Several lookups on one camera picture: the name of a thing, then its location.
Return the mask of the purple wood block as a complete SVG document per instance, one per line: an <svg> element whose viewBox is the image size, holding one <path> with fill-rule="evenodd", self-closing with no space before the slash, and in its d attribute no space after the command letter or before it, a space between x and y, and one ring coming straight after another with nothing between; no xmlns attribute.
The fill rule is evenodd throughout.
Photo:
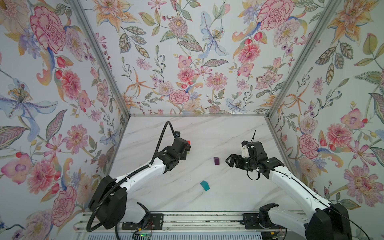
<svg viewBox="0 0 384 240"><path fill-rule="evenodd" d="M214 157L214 163L218 166L220 164L220 159L218 157Z"/></svg>

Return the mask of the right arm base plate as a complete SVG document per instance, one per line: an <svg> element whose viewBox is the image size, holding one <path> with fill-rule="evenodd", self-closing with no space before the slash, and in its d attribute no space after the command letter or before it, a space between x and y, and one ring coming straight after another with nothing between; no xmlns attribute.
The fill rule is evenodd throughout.
<svg viewBox="0 0 384 240"><path fill-rule="evenodd" d="M245 226L246 230L285 230L286 228L274 224L260 224L259 213L244 213L243 219L240 221Z"/></svg>

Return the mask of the teal wood block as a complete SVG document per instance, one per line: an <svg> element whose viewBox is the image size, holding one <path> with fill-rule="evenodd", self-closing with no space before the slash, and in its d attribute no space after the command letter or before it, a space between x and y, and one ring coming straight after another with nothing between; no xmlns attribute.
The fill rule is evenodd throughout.
<svg viewBox="0 0 384 240"><path fill-rule="evenodd" d="M203 188L204 191L206 191L206 192L210 189L210 186L209 186L208 182L206 182L206 181L201 181L201 182L200 182L200 185L202 186L202 188Z"/></svg>

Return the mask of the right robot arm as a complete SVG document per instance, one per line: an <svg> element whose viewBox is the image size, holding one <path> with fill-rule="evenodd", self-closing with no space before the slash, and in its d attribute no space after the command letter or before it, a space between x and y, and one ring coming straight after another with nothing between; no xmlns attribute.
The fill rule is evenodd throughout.
<svg viewBox="0 0 384 240"><path fill-rule="evenodd" d="M352 230L348 210L333 204L304 185L277 158L269 158L261 142L243 141L240 155L231 154L226 163L231 168L257 172L295 201L304 215L293 213L270 203L260 207L258 215L244 222L263 229L283 227L307 240L351 240Z"/></svg>

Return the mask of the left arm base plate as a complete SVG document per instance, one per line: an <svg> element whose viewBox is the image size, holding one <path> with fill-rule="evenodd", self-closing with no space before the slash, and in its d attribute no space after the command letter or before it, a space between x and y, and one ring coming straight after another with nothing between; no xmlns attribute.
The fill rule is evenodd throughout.
<svg viewBox="0 0 384 240"><path fill-rule="evenodd" d="M122 223L122 230L162 230L164 214L147 214L137 224L132 222Z"/></svg>

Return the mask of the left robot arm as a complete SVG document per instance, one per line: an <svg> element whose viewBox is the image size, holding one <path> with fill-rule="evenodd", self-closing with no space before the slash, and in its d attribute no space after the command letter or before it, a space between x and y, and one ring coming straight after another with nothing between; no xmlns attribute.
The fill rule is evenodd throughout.
<svg viewBox="0 0 384 240"><path fill-rule="evenodd" d="M114 179L111 176L104 177L89 203L92 214L87 223L87 232L100 227L108 230L120 222L144 228L151 213L142 203L129 200L129 195L154 178L171 171L180 161L186 160L190 149L188 141L176 138L171 146L156 152L154 160L140 168Z"/></svg>

